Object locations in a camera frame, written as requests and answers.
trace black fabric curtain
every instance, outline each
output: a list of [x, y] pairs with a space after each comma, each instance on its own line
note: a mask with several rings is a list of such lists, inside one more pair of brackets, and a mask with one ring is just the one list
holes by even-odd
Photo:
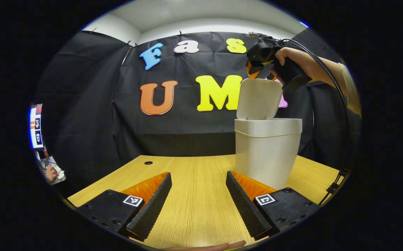
[[[340, 62], [337, 54], [308, 30], [294, 39]], [[66, 173], [66, 196], [85, 188], [139, 155], [207, 156], [235, 153], [236, 110], [200, 112], [198, 76], [209, 75], [222, 87], [227, 76], [247, 78], [246, 53], [231, 53], [226, 40], [240, 39], [246, 49], [256, 38], [240, 33], [175, 35], [131, 47], [96, 32], [76, 34], [52, 59], [33, 101], [43, 104], [43, 140]], [[180, 41], [198, 42], [196, 53], [176, 53]], [[145, 70], [140, 54], [157, 43], [160, 62]], [[260, 78], [267, 75], [269, 65]], [[164, 81], [177, 81], [172, 107], [147, 115], [140, 107], [144, 84], [158, 85], [153, 104], [164, 101]], [[339, 96], [326, 84], [309, 84], [284, 93], [288, 102], [276, 117], [303, 119], [299, 155], [336, 167], [341, 140]]]

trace letter m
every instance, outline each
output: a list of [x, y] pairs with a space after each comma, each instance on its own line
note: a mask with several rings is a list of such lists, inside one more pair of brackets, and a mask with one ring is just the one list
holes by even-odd
[[200, 84], [200, 105], [197, 106], [197, 110], [201, 112], [211, 111], [214, 106], [211, 104], [209, 97], [215, 103], [215, 106], [219, 110], [223, 108], [223, 105], [228, 97], [228, 103], [226, 109], [237, 110], [238, 94], [240, 93], [240, 83], [242, 81], [241, 76], [229, 75], [226, 77], [222, 87], [212, 78], [212, 76], [199, 76], [195, 78]]

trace screw hole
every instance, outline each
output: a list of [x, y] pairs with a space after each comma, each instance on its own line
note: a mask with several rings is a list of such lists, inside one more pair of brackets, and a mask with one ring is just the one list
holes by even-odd
[[112, 222], [113, 222], [114, 224], [120, 225], [120, 221], [118, 221], [118, 220], [112, 219]]

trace letter f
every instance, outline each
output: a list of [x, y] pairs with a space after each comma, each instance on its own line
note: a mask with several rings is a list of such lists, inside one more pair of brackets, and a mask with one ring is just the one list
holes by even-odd
[[149, 70], [161, 60], [159, 58], [155, 58], [155, 56], [161, 56], [161, 50], [158, 49], [160, 47], [163, 47], [163, 44], [157, 43], [139, 55], [139, 57], [143, 58], [145, 61], [146, 70]]

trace orange letter u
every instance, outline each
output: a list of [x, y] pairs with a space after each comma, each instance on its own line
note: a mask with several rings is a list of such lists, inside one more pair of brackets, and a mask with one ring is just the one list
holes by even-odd
[[172, 108], [174, 86], [178, 84], [177, 81], [165, 81], [161, 85], [164, 87], [164, 101], [161, 105], [153, 104], [153, 92], [158, 84], [150, 83], [144, 84], [139, 89], [141, 93], [141, 110], [147, 115], [160, 115], [164, 114]]

